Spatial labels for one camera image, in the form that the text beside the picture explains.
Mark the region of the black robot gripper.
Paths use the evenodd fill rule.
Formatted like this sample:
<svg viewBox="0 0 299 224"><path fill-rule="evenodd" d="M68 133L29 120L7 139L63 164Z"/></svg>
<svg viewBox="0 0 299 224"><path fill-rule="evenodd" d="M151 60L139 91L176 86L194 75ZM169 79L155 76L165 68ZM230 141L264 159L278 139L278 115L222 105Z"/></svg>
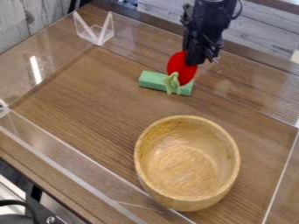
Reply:
<svg viewBox="0 0 299 224"><path fill-rule="evenodd" d="M186 64L196 66L206 60L214 63L224 46L223 32L239 17L235 12L239 0L194 0L183 5L182 24L184 26L182 48Z"/></svg>

